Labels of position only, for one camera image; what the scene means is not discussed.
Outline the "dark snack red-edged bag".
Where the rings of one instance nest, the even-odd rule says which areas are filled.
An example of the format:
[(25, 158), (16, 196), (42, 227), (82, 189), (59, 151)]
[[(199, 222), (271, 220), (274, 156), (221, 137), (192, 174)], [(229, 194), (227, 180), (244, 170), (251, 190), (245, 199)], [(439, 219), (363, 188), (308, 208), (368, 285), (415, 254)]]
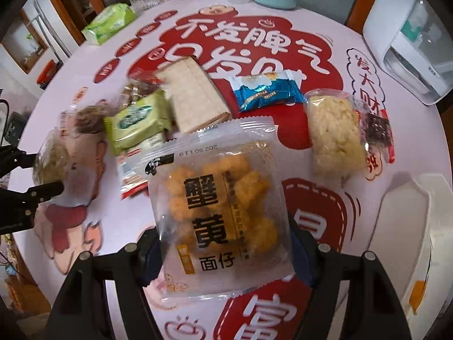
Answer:
[(380, 152), (386, 163), (392, 164), (396, 160), (392, 128), (386, 114), (373, 114), (369, 105), (359, 102), (358, 125), (365, 150), (368, 154)]

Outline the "beige wafer biscuit pack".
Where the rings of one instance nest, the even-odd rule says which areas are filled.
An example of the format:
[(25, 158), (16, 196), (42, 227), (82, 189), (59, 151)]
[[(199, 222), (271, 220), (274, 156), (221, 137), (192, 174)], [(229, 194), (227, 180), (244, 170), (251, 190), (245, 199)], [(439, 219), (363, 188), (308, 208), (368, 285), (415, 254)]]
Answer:
[(192, 133), (232, 119), (217, 86), (191, 56), (159, 68), (154, 75), (162, 81), (181, 133)]

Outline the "pale rice puff bag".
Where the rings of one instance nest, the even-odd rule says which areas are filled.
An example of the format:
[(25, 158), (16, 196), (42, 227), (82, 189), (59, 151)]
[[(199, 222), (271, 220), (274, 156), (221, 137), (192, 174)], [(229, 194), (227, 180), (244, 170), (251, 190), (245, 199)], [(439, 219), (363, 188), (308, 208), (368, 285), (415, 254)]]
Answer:
[(345, 183), (366, 168), (366, 110), (345, 91), (318, 88), (305, 94), (313, 173)]
[(65, 182), (75, 165), (74, 158), (69, 154), (68, 147), (61, 132), (51, 130), (36, 155), (32, 180), (35, 186), (54, 182)]

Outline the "pink printed tablecloth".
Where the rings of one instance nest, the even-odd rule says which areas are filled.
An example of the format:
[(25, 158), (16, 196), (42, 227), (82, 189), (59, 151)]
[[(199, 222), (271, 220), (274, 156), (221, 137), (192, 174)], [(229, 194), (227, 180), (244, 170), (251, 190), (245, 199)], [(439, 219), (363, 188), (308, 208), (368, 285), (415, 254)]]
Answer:
[[(369, 156), (366, 176), (351, 178), (344, 188), (317, 188), (311, 175), (307, 120), (302, 105), (276, 105), (258, 110), (278, 124), (280, 175), (288, 207), (301, 228), (308, 228), (322, 243), (344, 253), (369, 248), (378, 210), (388, 190), (420, 181), (437, 184), (441, 198), (452, 188), (452, 167), (441, 118), (436, 106), (422, 105), (375, 63), (361, 35), (315, 12), (299, 8), (281, 11), (256, 3), (231, 5), (227, 0), (170, 0), (151, 10), (101, 46), (83, 44), (63, 65), (42, 94), (19, 143), (21, 150), (38, 151), (61, 112), (74, 99), (79, 105), (113, 100), (125, 85), (129, 70), (155, 69), (184, 54), (193, 54), (211, 75), (233, 117), (236, 100), (228, 75), (259, 74), (290, 69), (302, 80), (302, 91), (343, 89), (356, 98), (369, 94), (373, 109), (389, 116), (395, 137), (396, 160)], [(28, 271), (53, 305), (64, 273), (82, 248), (107, 254), (137, 239), (152, 225), (151, 202), (145, 192), (121, 200), (120, 181), (113, 154), (104, 158), (105, 172), (99, 196), (85, 210), (85, 220), (71, 229), (58, 223), (57, 243), (67, 232), (68, 249), (52, 243), (52, 223), (39, 220), (36, 230), (15, 233), (14, 239)], [(274, 282), (239, 299), (178, 304), (172, 309), (151, 306), (165, 339), (249, 339), (255, 334), (289, 339), (302, 316), (309, 290), (296, 280)], [(296, 317), (251, 325), (257, 309), (243, 315), (251, 299), (273, 298), (291, 304)]]

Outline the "white plastic storage bin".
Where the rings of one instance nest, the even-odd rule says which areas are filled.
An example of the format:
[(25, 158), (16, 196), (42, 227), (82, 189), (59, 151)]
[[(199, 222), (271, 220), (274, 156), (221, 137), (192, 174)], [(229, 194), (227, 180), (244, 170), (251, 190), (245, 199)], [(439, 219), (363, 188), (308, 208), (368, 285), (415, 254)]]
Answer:
[[(369, 249), (381, 261), (413, 339), (423, 339), (452, 289), (452, 189), (441, 174), (421, 174), (383, 197)], [(417, 314), (412, 287), (426, 280)]]

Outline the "white lidded organizer box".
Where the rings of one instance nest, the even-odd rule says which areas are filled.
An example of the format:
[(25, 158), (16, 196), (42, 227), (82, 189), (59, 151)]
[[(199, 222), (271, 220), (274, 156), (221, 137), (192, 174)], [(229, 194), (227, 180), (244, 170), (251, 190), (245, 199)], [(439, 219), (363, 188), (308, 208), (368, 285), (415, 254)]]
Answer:
[(379, 67), (424, 105), (452, 90), (452, 34), (428, 0), (375, 0), (363, 37)]

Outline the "clear candy bag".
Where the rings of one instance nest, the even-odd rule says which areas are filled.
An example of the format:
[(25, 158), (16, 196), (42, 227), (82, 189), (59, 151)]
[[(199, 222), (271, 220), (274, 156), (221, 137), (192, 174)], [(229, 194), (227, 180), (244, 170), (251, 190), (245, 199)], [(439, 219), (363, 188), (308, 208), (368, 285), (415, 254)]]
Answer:
[(159, 90), (164, 81), (158, 78), (152, 71), (143, 71), (141, 69), (134, 71), (128, 76), (128, 83), (122, 89), (118, 101), (117, 109), (119, 111), (135, 104), (138, 100), (153, 94)]

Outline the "green tissue pack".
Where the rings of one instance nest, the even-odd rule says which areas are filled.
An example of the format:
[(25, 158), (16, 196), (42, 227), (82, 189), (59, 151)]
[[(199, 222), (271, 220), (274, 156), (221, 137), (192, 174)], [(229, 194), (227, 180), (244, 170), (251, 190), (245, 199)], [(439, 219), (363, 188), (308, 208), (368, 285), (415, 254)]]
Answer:
[(129, 5), (116, 3), (106, 7), (81, 32), (88, 44), (102, 45), (135, 19)]

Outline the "orange crab roe snack bag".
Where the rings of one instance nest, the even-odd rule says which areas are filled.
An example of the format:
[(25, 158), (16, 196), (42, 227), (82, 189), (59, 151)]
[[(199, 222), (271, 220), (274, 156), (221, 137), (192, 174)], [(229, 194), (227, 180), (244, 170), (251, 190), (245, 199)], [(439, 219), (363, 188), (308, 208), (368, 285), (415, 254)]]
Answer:
[(236, 295), (292, 273), (271, 117), (239, 118), (155, 149), (148, 176), (165, 299)]

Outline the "blue biscuit packet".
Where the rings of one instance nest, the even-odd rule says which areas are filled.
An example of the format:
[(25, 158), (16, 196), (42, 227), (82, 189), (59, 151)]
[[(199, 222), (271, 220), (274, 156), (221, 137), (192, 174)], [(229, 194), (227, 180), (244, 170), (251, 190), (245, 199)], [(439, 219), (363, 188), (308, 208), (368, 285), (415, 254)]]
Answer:
[(300, 75), (291, 70), (227, 78), (240, 112), (278, 104), (305, 104), (298, 83)]

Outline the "green wrapped cake packet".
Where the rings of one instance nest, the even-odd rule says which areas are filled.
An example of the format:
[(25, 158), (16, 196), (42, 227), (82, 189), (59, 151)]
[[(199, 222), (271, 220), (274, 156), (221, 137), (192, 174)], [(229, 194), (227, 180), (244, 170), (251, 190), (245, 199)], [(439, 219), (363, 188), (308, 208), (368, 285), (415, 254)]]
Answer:
[(164, 91), (154, 91), (134, 105), (104, 118), (104, 126), (115, 156), (158, 133), (170, 131), (170, 106)]

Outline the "brown nut candy bag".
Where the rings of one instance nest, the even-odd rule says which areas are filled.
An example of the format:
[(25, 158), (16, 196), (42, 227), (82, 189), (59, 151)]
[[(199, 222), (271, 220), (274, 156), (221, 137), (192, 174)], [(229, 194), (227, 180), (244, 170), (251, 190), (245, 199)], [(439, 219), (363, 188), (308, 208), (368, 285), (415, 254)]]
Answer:
[(74, 127), (78, 133), (103, 133), (104, 119), (113, 115), (114, 108), (105, 101), (78, 110), (74, 115)]

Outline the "white red flat sachet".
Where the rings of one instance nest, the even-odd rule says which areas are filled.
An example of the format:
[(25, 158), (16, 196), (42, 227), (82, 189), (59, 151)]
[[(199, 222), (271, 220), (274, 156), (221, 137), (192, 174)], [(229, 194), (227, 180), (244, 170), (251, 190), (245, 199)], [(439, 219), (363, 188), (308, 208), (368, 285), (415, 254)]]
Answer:
[(174, 141), (167, 139), (166, 132), (157, 133), (144, 141), (120, 152), (116, 157), (117, 174), (121, 181), (121, 199), (132, 197), (148, 188), (148, 176), (164, 163), (164, 156), (151, 157), (155, 149), (165, 143)]

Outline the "orange white snack sachet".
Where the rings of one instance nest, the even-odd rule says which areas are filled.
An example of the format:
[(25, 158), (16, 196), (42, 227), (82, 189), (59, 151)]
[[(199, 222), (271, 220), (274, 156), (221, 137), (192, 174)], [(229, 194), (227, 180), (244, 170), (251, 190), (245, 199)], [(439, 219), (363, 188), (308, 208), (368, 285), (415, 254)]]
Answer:
[(425, 295), (427, 281), (417, 280), (412, 287), (411, 295), (409, 297), (409, 306), (414, 315), (417, 314), (418, 308), (422, 303)]

